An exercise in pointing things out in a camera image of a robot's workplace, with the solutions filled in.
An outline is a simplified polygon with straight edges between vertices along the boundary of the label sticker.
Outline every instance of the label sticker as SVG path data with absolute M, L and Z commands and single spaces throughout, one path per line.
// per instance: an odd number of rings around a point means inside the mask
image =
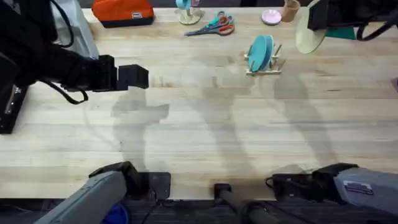
M 133 12 L 133 13 L 131 14 L 131 16 L 132 16 L 133 19 L 142 18 L 141 12 Z
M 349 180 L 343 181 L 344 187 L 349 192 L 356 192 L 366 195 L 373 195 L 373 189 L 370 184 L 354 182 Z

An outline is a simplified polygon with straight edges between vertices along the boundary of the teal cloth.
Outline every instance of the teal cloth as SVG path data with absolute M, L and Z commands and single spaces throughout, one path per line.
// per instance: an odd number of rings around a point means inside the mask
M 326 33 L 327 37 L 356 40 L 354 28 L 337 28 L 330 29 Z

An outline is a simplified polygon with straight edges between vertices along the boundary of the gray robot arm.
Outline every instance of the gray robot arm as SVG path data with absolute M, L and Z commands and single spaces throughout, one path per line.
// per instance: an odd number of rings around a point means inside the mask
M 35 224 L 99 224 L 126 192 L 122 172 L 98 174 Z

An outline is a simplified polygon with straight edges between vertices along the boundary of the round plate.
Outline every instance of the round plate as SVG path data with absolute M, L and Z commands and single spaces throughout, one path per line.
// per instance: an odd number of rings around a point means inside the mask
M 266 56 L 261 65 L 260 70 L 264 70 L 271 61 L 272 53 L 274 52 L 274 38 L 271 35 L 264 36 L 266 39 Z
M 282 15 L 275 9 L 267 9 L 261 14 L 261 20 L 270 26 L 277 25 L 282 20 Z
M 319 47 L 326 36 L 326 29 L 312 31 L 308 28 L 308 18 L 310 17 L 310 8 L 320 0 L 312 1 L 308 7 L 303 7 L 300 21 L 296 30 L 296 46 L 298 51 L 303 54 L 309 54 Z
M 251 72 L 256 72 L 260 70 L 262 64 L 264 63 L 264 59 L 266 57 L 266 38 L 263 35 L 258 36 L 251 47 L 249 52 L 249 66 L 254 61 Z

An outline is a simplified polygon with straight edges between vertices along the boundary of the pink lid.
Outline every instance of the pink lid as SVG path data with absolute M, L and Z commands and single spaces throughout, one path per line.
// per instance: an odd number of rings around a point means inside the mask
M 276 25 L 282 20 L 282 15 L 275 9 L 267 9 L 262 12 L 261 19 L 267 25 Z

